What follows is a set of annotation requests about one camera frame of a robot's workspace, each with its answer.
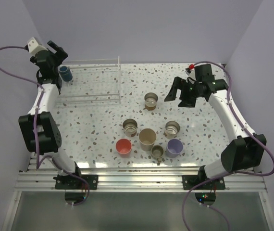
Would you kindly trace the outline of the steel cup with brown sleeve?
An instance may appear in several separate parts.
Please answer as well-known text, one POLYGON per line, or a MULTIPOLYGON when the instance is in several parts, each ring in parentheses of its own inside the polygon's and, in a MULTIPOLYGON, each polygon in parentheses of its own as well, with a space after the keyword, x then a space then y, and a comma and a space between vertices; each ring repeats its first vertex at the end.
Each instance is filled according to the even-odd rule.
POLYGON ((156 108, 157 101, 158 101, 158 96, 153 92, 149 92, 145 94, 144 96, 145 108, 149 111, 154 110, 156 108))

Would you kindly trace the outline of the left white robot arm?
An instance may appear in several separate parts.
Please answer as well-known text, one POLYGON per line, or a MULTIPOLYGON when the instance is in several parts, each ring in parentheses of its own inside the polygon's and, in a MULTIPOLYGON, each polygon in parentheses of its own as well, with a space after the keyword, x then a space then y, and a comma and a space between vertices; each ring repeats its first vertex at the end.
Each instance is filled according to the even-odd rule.
POLYGON ((58 170, 56 181, 78 189, 83 177, 77 163, 62 148, 62 136, 51 114, 62 88, 58 68, 68 54, 52 41, 48 45, 55 52, 41 45, 36 38, 31 38, 25 47, 31 54, 30 62, 39 68, 36 74, 38 92, 32 108, 19 117, 18 122, 27 150, 36 154, 36 168, 39 169, 47 159, 58 170))

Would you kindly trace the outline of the blue cup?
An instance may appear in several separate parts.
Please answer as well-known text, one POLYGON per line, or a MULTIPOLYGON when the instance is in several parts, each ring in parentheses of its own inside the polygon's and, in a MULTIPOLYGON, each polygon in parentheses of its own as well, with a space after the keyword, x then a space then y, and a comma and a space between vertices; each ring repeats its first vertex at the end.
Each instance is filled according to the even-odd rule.
POLYGON ((64 82, 70 82, 73 79, 71 70, 67 66, 61 66, 59 68, 59 75, 61 76, 64 82))

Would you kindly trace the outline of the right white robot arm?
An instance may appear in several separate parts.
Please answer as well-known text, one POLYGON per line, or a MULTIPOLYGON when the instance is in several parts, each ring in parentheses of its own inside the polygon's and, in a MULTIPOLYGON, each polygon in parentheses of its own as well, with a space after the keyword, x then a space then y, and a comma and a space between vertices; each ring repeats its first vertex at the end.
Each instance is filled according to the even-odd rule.
POLYGON ((204 98, 217 113, 229 139, 220 159, 201 166, 197 176, 189 180, 193 186, 199 185, 208 189, 218 176, 257 167, 262 160, 266 138, 257 134, 246 123, 231 97, 227 82, 224 79, 215 79, 211 64, 191 64, 186 72, 194 72, 195 80, 175 77, 164 100, 174 101, 179 90, 181 93, 178 106, 193 108, 197 98, 204 98))

